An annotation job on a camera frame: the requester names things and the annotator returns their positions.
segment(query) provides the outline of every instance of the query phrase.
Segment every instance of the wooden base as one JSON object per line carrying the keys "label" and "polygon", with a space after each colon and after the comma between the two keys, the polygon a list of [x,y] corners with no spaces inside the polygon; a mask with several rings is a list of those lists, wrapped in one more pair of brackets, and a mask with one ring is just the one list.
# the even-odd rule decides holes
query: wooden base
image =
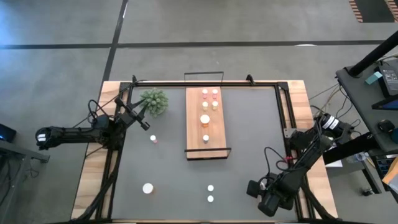
{"label": "wooden base", "polygon": [[[207,98],[203,99],[202,90],[207,89]],[[212,97],[212,90],[218,90],[216,99]],[[212,102],[217,101],[218,107],[213,110]],[[202,103],[207,102],[207,110],[203,110]],[[225,149],[225,127],[223,114],[223,100],[221,98],[220,87],[187,88],[186,90],[187,107],[187,159],[215,159],[226,158],[229,151],[206,151],[206,149]],[[200,116],[207,114],[210,122],[207,127],[203,127]],[[203,142],[203,136],[209,135],[209,141]]]}

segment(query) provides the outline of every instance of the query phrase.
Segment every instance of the green plant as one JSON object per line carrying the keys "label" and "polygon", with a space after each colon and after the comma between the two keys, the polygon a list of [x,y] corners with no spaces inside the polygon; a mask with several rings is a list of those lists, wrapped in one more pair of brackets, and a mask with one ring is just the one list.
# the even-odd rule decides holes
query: green plant
{"label": "green plant", "polygon": [[156,118],[158,115],[163,113],[169,106],[169,99],[163,90],[158,90],[153,88],[151,90],[146,90],[141,94],[141,99],[145,100],[141,103],[141,107],[147,106],[147,111],[149,111],[152,117]]}

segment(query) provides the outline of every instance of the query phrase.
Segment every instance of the wooden table frame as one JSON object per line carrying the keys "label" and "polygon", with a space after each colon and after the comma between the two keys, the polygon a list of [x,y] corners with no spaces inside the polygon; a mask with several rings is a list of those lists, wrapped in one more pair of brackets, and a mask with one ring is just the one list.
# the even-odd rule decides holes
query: wooden table frame
{"label": "wooden table frame", "polygon": [[[203,83],[203,82],[205,82],[207,86],[220,85],[219,81],[143,81],[139,83],[140,84],[139,86],[168,85],[171,83],[182,83],[184,85],[197,85],[198,83]],[[250,86],[249,81],[224,81],[224,82],[237,83],[237,84],[245,82],[247,83],[247,86]],[[283,108],[283,111],[280,111],[280,113],[282,112],[283,115],[281,117],[285,118],[282,121],[283,123],[285,123],[285,127],[291,128],[296,126],[296,128],[300,129],[312,128],[313,126],[312,113],[308,102],[307,92],[305,91],[304,82],[302,80],[256,81],[256,83],[262,86],[267,86],[267,85],[272,86],[271,83],[277,83],[277,82],[280,82],[282,87],[283,87],[282,83],[285,83],[286,85],[283,88],[287,89],[287,91],[280,90],[279,95],[276,94],[277,98],[278,96],[281,96],[279,100],[282,103],[281,108]],[[104,105],[109,100],[118,95],[119,91],[122,89],[121,84],[123,83],[128,84],[129,82],[104,82],[99,97],[99,104]],[[263,87],[252,86],[252,88],[263,88]],[[129,94],[127,92],[124,92],[122,99],[126,101],[128,96]],[[110,102],[105,107],[103,107],[103,109],[105,110],[105,112],[107,112],[107,114],[115,114],[116,104],[114,102]],[[99,144],[90,143],[88,145],[86,154],[99,148],[99,146],[100,146]],[[88,157],[85,160],[81,172],[80,183],[76,193],[75,204],[73,207],[71,218],[79,217],[86,210],[87,206],[90,205],[92,200],[95,198],[96,194],[100,191],[104,177],[109,175],[109,173],[113,170],[117,154],[118,152],[116,151],[111,152],[107,151],[106,149],[100,149],[98,152],[92,154],[90,157]],[[326,210],[331,215],[337,217],[335,203],[333,200],[333,195],[331,193],[331,188],[322,157],[314,164],[314,166],[308,172],[307,179],[312,192],[320,201],[320,203],[326,208]],[[111,195],[113,187],[114,186],[110,187],[105,195],[103,204],[100,207],[102,210],[101,214],[97,213],[96,216],[93,215],[92,218],[109,217],[110,215],[110,213],[108,213],[109,202],[111,201],[110,199],[113,197]],[[300,195],[299,207],[302,209],[303,217],[304,218],[310,217],[310,212],[308,211],[306,199],[301,190],[299,195]],[[150,222],[150,220],[138,220],[138,221]]]}

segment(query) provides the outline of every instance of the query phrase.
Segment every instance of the black table surface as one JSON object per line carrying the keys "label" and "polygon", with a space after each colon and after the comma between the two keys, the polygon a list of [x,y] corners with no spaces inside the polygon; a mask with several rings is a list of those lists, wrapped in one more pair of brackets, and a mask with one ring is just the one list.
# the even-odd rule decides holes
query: black table surface
{"label": "black table surface", "polygon": [[374,82],[371,85],[365,82],[374,73],[376,67],[377,65],[370,66],[362,72],[363,75],[359,78],[351,77],[345,69],[338,70],[336,72],[337,79],[347,92],[365,125],[374,135],[380,148],[386,154],[395,154],[398,153],[398,144],[394,143],[388,134],[382,133],[377,124],[383,119],[388,119],[395,126],[398,126],[398,111],[372,109],[373,104],[384,100],[385,97],[382,94],[379,82]]}

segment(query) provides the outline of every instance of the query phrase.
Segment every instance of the concrete floor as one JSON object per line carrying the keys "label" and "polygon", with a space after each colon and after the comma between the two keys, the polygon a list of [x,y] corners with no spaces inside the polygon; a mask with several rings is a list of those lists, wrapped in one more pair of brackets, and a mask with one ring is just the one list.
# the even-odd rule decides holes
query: concrete floor
{"label": "concrete floor", "polygon": [[[122,0],[0,2],[0,44],[111,43]],[[398,24],[360,24],[348,0],[130,0],[119,42],[378,40]],[[184,72],[222,70],[224,79],[304,80],[308,96],[336,83],[335,71],[356,63],[375,45],[118,49],[110,80],[183,80]],[[73,126],[97,99],[108,49],[0,50],[0,123],[17,130],[15,143],[36,150],[43,126]],[[321,106],[328,94],[311,100]],[[337,94],[328,105],[335,114]],[[358,118],[351,110],[343,121]],[[362,133],[366,127],[358,128]],[[70,218],[86,145],[49,150],[50,162],[28,178],[12,213],[15,223]],[[390,193],[361,197],[361,172],[330,179],[339,217],[395,223]]]}

